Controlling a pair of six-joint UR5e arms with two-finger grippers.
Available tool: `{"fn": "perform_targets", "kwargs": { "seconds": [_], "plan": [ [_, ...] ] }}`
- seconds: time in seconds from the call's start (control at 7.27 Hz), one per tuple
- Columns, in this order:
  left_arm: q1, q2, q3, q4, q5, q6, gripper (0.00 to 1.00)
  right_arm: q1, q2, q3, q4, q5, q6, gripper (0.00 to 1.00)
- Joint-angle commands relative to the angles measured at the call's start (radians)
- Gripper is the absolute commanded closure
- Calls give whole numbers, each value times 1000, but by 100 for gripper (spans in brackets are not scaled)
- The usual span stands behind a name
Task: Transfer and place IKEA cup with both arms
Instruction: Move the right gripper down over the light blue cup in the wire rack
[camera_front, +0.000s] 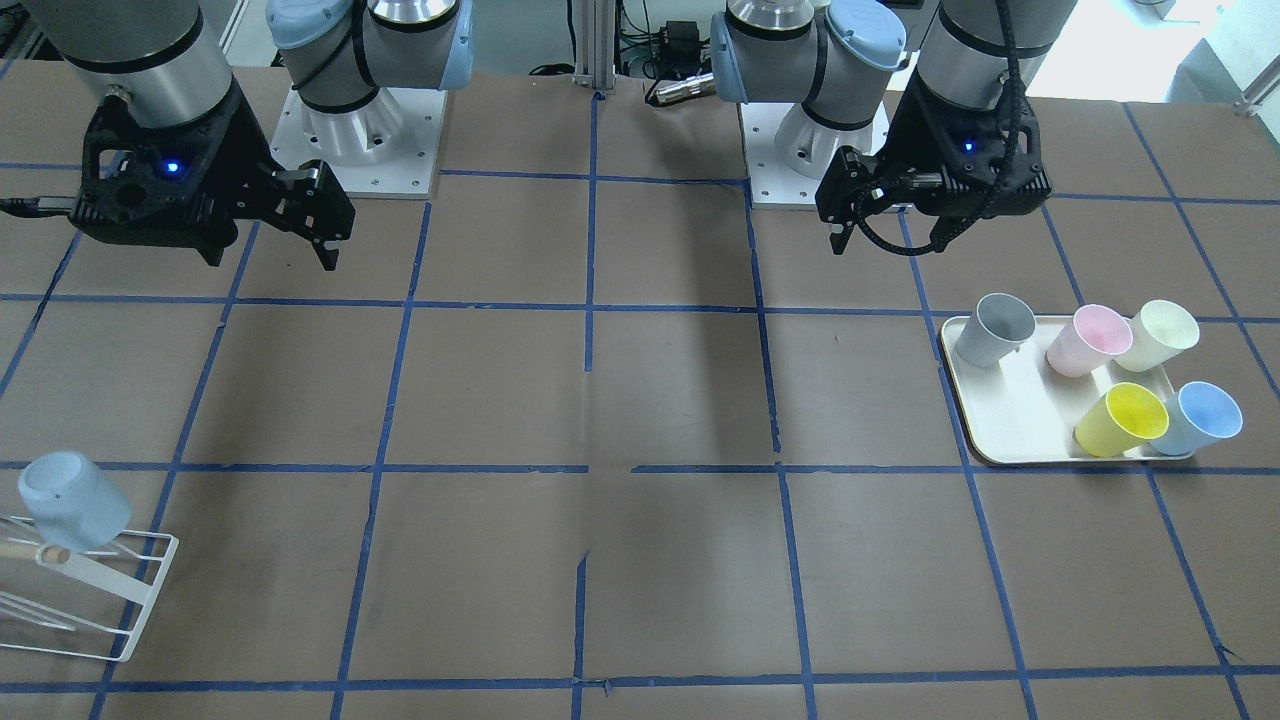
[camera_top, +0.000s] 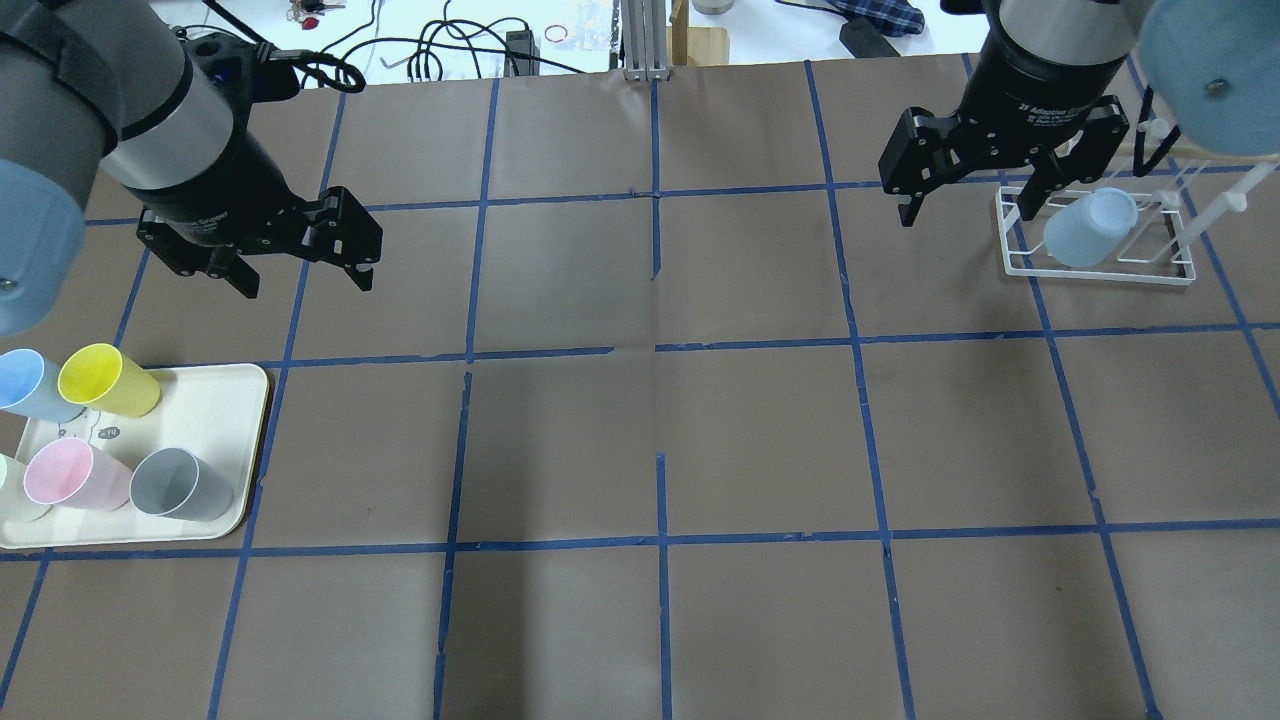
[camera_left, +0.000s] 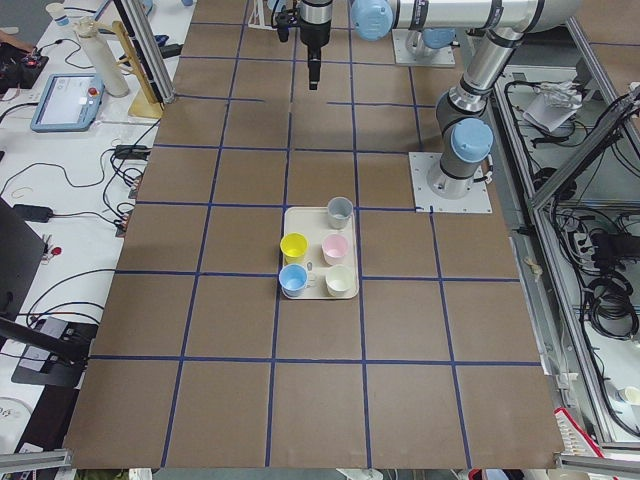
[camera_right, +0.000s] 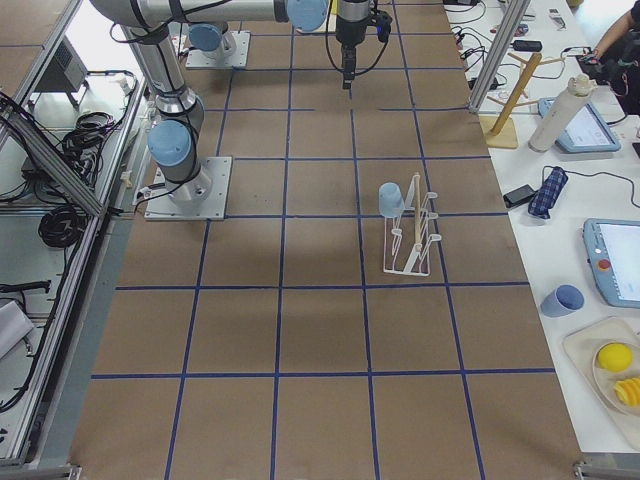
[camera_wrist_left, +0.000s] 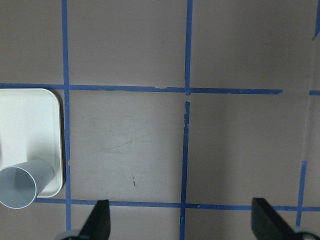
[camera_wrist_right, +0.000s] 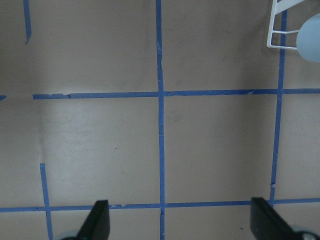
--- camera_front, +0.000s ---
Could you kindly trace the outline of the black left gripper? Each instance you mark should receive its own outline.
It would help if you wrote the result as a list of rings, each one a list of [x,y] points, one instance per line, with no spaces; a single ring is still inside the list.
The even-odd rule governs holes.
[[[1041,158],[1041,133],[1025,90],[1009,81],[995,108],[960,108],[914,76],[900,99],[878,154],[838,146],[815,191],[829,246],[842,256],[872,208],[913,205],[934,217],[922,252],[942,252],[980,219],[1025,215],[1052,193]]]

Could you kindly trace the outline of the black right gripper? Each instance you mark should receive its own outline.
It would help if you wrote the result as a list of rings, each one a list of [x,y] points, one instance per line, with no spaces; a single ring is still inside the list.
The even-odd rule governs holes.
[[[238,81],[205,115],[160,129],[140,126],[118,95],[99,105],[84,133],[70,223],[102,243],[192,249],[218,266],[236,220],[306,243],[321,269],[338,268],[355,205],[329,163],[293,170],[273,160]]]

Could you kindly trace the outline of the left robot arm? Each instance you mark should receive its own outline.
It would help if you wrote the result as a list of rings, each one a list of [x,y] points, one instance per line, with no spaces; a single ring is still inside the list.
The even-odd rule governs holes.
[[[868,129],[908,51],[881,1],[730,1],[710,23],[716,90],[792,106],[783,147],[818,176],[815,209],[845,252],[854,231],[899,255],[943,252],[977,222],[1039,209],[1053,190],[1027,100],[1071,1],[941,1],[876,152]]]

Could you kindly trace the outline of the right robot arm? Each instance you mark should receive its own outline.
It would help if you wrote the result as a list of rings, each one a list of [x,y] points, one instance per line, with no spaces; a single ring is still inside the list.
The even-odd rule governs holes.
[[[4,199],[13,217],[67,217],[101,243],[189,249],[218,266],[238,220],[308,241],[337,268],[356,210],[339,167],[380,161],[408,137],[393,91],[463,88],[468,1],[270,1],[271,41],[303,105],[312,154],[274,156],[196,1],[27,1],[99,95],[72,197]]]

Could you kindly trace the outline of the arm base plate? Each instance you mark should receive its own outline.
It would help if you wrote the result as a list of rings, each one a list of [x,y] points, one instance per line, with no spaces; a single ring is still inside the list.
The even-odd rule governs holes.
[[[801,102],[741,102],[742,150],[754,208],[808,210],[835,152],[842,146],[873,155],[890,131],[884,95],[870,120],[836,129],[814,120]]]
[[[448,99],[447,91],[381,88],[364,108],[326,114],[291,91],[271,154],[289,169],[324,160],[352,199],[428,200]]]

